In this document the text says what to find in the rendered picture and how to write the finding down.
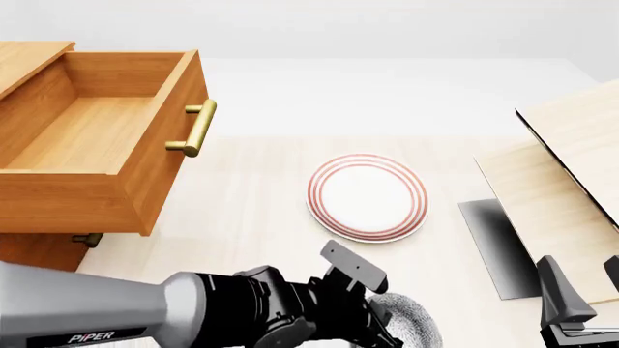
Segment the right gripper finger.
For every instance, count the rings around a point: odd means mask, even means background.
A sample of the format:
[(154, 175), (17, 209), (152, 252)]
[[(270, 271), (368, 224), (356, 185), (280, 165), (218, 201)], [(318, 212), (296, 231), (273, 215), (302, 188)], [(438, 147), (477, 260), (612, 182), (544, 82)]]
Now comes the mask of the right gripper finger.
[(619, 290), (619, 255), (614, 255), (606, 260), (604, 269), (615, 289)]
[(598, 313), (578, 295), (557, 261), (545, 255), (537, 262), (542, 291), (541, 328), (550, 325), (584, 324)]

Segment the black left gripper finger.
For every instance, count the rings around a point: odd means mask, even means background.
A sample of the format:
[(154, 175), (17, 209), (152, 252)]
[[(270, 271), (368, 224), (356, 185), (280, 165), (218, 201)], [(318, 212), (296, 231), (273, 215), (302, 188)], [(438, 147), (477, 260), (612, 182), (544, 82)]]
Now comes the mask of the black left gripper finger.
[(392, 313), (386, 309), (372, 309), (372, 319), (369, 324), (372, 343), (369, 348), (402, 348), (403, 342), (391, 335), (387, 326), (391, 321)]

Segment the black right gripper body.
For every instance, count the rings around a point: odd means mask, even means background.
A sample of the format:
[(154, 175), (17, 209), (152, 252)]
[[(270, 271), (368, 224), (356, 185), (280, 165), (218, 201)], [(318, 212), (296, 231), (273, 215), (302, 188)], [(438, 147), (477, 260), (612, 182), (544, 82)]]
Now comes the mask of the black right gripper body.
[(563, 330), (550, 325), (540, 334), (546, 348), (619, 348), (619, 329)]

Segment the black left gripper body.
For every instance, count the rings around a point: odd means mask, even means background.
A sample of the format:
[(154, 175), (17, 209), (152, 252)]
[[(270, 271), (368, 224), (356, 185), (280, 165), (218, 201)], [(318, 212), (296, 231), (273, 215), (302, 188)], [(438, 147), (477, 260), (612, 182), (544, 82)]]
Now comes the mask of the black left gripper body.
[(366, 287), (351, 281), (320, 280), (312, 277), (308, 287), (315, 296), (309, 318), (316, 330), (309, 341), (372, 341), (369, 324), (371, 310), (366, 301)]

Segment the closed wooden drawer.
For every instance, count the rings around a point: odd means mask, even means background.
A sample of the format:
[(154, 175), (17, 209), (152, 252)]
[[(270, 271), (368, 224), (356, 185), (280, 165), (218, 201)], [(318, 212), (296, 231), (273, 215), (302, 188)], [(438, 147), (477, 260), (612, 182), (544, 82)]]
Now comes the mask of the closed wooden drawer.
[(0, 234), (0, 261), (75, 272), (88, 247), (70, 234)]

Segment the open wooden drawer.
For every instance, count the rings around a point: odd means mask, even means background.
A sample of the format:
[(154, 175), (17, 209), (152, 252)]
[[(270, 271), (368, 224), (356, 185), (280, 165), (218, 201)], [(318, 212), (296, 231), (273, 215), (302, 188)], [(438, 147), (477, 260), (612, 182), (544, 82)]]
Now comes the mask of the open wooden drawer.
[(197, 51), (70, 51), (0, 101), (0, 233), (151, 234), (210, 99)]

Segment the wooden cabinet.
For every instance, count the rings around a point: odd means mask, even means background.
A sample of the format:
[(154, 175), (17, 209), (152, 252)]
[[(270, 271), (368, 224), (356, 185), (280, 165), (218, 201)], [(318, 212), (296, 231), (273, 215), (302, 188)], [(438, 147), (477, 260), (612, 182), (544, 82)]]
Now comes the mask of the wooden cabinet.
[(0, 41), (0, 101), (67, 51), (71, 41)]

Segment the grey and black flat sheet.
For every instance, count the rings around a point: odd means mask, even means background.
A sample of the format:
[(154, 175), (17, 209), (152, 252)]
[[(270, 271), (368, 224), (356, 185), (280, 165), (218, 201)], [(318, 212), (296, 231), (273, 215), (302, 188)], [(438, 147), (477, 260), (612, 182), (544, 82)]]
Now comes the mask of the grey and black flat sheet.
[(538, 298), (538, 272), (497, 199), (460, 202), (459, 210), (503, 301)]

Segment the white plate with red rings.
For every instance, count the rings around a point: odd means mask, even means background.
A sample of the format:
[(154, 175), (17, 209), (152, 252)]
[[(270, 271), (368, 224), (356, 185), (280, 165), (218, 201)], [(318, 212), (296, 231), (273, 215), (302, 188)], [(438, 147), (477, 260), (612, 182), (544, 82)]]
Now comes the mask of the white plate with red rings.
[(390, 243), (422, 229), (429, 217), (427, 185), (414, 170), (376, 154), (321, 163), (309, 176), (306, 205), (328, 231), (360, 243)]

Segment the pale wooden board, black edge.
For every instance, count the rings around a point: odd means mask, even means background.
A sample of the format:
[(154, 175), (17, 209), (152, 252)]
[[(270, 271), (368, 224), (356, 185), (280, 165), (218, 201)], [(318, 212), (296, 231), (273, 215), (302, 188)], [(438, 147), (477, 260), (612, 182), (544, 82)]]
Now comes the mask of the pale wooden board, black edge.
[(619, 230), (619, 79), (516, 117)]

